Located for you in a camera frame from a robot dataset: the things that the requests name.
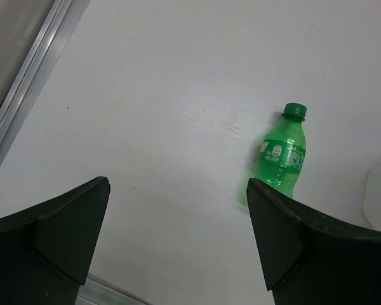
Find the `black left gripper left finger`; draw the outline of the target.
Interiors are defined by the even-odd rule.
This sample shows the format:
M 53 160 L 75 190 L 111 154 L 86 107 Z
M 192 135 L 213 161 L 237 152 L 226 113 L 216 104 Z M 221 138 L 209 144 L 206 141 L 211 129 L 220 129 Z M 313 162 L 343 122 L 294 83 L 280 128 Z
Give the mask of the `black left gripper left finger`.
M 74 304 L 109 195 L 108 178 L 96 177 L 0 218 L 0 304 Z

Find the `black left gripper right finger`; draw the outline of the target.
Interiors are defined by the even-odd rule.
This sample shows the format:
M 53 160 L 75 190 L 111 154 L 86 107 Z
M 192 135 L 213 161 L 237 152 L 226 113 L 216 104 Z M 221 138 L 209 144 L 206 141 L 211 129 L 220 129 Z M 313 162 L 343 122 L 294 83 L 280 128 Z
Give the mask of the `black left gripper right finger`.
M 295 201 L 258 179 L 246 190 L 265 285 L 276 304 L 381 304 L 381 232 Z

